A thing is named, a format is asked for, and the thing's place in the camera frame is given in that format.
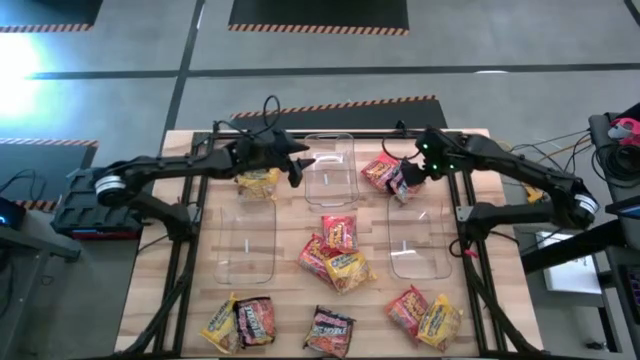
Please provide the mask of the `dark tablet screen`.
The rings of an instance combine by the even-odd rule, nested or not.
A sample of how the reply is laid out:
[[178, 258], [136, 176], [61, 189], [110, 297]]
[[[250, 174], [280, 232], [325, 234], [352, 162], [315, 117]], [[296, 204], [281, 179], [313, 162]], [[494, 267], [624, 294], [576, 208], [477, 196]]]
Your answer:
[[640, 220], [640, 195], [606, 205], [605, 212], [618, 217]]

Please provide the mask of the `black tray left of table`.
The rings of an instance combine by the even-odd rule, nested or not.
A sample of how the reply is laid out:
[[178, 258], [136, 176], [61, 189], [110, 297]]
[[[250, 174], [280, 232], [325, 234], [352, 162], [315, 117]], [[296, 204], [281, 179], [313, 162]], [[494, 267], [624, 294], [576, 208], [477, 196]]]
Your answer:
[[126, 207], [105, 207], [98, 203], [90, 169], [76, 169], [67, 175], [67, 188], [54, 209], [53, 230], [76, 240], [138, 239], [143, 217]]

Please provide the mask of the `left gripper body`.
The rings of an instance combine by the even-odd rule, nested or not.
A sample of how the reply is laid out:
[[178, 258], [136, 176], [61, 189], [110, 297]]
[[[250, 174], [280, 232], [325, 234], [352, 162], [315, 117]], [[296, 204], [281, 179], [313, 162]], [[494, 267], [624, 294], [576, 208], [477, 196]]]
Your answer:
[[238, 139], [233, 146], [234, 167], [236, 174], [254, 170], [278, 168], [288, 171], [291, 154], [281, 152], [281, 131], [271, 131], [271, 137], [244, 137]]

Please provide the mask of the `red Maruchan ramen packet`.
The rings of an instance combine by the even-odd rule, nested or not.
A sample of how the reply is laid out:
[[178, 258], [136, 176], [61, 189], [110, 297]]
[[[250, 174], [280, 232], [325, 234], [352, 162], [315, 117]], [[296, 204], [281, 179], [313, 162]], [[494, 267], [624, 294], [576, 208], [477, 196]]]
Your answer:
[[355, 216], [323, 216], [323, 245], [342, 253], [358, 251]]
[[322, 236], [313, 234], [298, 256], [298, 264], [325, 283], [331, 284], [325, 261], [339, 254], [338, 250], [325, 244]]
[[417, 343], [417, 333], [428, 302], [413, 285], [385, 306], [385, 314], [400, 326], [412, 342]]
[[361, 174], [379, 191], [390, 192], [388, 183], [394, 177], [398, 165], [398, 160], [381, 152], [361, 170]]

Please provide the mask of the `black device with blue light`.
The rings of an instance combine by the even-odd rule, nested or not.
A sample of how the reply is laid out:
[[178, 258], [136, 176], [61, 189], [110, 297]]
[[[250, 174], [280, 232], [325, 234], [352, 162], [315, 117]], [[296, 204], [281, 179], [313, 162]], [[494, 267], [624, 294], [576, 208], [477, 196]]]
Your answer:
[[0, 227], [20, 230], [25, 215], [25, 208], [0, 197]]

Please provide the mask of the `black hazard-striped floor mat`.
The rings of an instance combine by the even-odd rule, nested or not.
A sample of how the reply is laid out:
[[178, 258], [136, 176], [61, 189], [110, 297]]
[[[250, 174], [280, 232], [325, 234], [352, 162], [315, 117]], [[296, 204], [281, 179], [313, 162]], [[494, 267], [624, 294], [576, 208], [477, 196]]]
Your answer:
[[90, 167], [98, 147], [98, 140], [0, 138], [0, 197], [52, 212], [67, 176]]
[[0, 33], [84, 32], [103, 0], [0, 0]]
[[234, 0], [234, 32], [406, 36], [406, 0]]
[[286, 129], [393, 129], [448, 127], [434, 95], [282, 108], [277, 126]]

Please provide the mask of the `dark keyboard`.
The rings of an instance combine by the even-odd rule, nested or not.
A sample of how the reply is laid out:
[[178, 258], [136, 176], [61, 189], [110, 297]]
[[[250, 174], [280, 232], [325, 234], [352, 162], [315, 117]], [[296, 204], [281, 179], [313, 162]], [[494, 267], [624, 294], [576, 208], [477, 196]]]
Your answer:
[[640, 266], [622, 265], [620, 272], [632, 316], [635, 323], [640, 325]]

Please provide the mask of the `black Fire Noodle packet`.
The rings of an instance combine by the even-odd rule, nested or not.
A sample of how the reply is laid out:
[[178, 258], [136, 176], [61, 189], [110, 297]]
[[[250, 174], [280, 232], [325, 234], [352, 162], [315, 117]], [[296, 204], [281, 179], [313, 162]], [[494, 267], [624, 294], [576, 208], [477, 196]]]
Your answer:
[[234, 313], [242, 348], [275, 341], [275, 308], [269, 296], [239, 300], [234, 304]]
[[414, 195], [419, 193], [422, 187], [422, 185], [409, 186], [402, 175], [399, 165], [393, 169], [387, 185], [395, 197], [402, 203], [407, 203]]
[[318, 305], [303, 347], [344, 359], [350, 349], [355, 323], [349, 316]]

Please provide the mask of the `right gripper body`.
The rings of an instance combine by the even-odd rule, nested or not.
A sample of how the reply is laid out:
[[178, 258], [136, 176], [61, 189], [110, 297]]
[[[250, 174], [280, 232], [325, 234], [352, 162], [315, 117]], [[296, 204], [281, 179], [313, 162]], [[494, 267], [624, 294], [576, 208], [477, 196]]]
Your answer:
[[425, 178], [440, 179], [443, 176], [469, 169], [467, 150], [463, 147], [466, 136], [461, 132], [443, 132], [427, 128], [415, 142], [423, 157], [421, 171]]

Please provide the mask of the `black diagonal beam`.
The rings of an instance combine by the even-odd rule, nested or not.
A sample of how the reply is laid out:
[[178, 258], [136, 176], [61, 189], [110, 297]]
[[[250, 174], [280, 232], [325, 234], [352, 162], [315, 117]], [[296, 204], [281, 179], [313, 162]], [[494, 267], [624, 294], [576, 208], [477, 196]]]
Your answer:
[[614, 219], [521, 257], [526, 274], [582, 258], [608, 247], [640, 251], [640, 220]]

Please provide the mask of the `pink and white tool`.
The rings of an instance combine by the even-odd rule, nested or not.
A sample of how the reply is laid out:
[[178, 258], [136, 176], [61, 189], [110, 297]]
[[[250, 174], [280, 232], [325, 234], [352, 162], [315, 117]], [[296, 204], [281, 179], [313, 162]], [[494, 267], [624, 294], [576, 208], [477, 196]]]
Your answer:
[[640, 121], [632, 118], [615, 119], [607, 135], [620, 145], [640, 146]]

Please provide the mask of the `white box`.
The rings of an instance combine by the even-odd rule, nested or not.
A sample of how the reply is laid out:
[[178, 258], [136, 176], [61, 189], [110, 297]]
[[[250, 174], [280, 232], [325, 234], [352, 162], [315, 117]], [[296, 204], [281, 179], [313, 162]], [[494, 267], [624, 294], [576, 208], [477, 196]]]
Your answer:
[[554, 292], [601, 295], [592, 255], [577, 258], [543, 270], [546, 288]]

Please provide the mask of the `grey side desk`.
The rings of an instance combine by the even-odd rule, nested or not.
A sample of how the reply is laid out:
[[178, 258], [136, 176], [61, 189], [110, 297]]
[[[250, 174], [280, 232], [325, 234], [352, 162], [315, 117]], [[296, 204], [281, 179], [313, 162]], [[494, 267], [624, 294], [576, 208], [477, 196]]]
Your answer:
[[49, 259], [75, 262], [81, 253], [78, 243], [37, 221], [25, 216], [23, 225], [31, 222], [38, 229], [16, 230], [0, 216], [0, 360], [12, 360], [16, 354]]

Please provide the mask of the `clear plastic bin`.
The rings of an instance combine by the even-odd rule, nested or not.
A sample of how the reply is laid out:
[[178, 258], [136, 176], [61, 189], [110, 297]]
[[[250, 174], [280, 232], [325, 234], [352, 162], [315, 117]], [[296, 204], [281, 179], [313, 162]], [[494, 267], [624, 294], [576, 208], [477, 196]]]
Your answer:
[[359, 198], [354, 138], [348, 133], [316, 133], [304, 138], [305, 199], [316, 207], [345, 207]]
[[271, 199], [233, 201], [220, 208], [215, 280], [257, 285], [271, 280], [276, 258], [276, 205]]
[[392, 272], [405, 280], [440, 280], [452, 273], [444, 206], [415, 196], [387, 203], [387, 234]]

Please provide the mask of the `yellow Maruchan ramen packet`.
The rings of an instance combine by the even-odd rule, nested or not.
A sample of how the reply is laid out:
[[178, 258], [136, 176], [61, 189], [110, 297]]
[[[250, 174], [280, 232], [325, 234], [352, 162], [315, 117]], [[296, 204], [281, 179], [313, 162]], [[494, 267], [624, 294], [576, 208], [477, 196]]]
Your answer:
[[345, 294], [365, 282], [377, 279], [361, 252], [344, 253], [325, 261], [325, 268], [339, 294]]
[[239, 349], [239, 335], [237, 331], [234, 306], [237, 298], [231, 293], [229, 299], [200, 330], [200, 335], [213, 344], [223, 354], [232, 355]]
[[416, 338], [445, 352], [456, 339], [463, 312], [455, 307], [445, 294], [438, 295], [422, 317]]
[[279, 177], [280, 170], [271, 168], [245, 172], [236, 176], [234, 181], [238, 185], [241, 200], [274, 200]]

